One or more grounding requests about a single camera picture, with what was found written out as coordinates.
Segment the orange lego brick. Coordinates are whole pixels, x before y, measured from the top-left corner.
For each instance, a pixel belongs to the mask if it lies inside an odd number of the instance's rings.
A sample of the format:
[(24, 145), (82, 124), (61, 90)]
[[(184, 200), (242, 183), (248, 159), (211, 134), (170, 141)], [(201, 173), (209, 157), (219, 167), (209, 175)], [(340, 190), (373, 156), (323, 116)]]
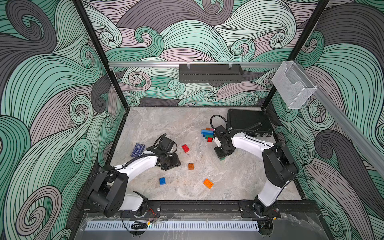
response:
[(208, 188), (208, 189), (211, 189), (213, 187), (213, 183), (209, 180), (209, 179), (205, 179), (203, 181), (203, 184)]

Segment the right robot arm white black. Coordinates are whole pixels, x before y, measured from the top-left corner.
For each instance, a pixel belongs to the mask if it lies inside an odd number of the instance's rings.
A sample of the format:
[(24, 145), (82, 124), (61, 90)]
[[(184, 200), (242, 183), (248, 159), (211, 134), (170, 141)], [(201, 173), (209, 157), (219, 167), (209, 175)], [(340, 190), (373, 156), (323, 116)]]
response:
[(219, 131), (214, 131), (214, 142), (217, 144), (215, 152), (220, 159), (241, 149), (263, 160), (267, 180), (255, 197), (253, 209), (259, 218), (277, 218), (280, 215), (277, 199), (299, 173), (296, 161), (286, 144), (265, 142), (243, 132), (235, 134)]

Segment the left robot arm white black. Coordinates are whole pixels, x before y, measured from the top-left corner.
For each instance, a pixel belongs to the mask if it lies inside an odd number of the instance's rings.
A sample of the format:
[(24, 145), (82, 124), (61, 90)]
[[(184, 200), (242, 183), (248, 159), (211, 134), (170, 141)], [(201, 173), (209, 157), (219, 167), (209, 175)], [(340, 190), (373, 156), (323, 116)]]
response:
[(125, 211), (136, 217), (144, 216), (148, 209), (148, 198), (136, 191), (127, 193), (128, 184), (151, 168), (160, 167), (168, 171), (180, 165), (176, 153), (151, 151), (145, 151), (122, 165), (105, 165), (101, 172), (93, 176), (94, 181), (86, 196), (87, 204), (106, 217)]

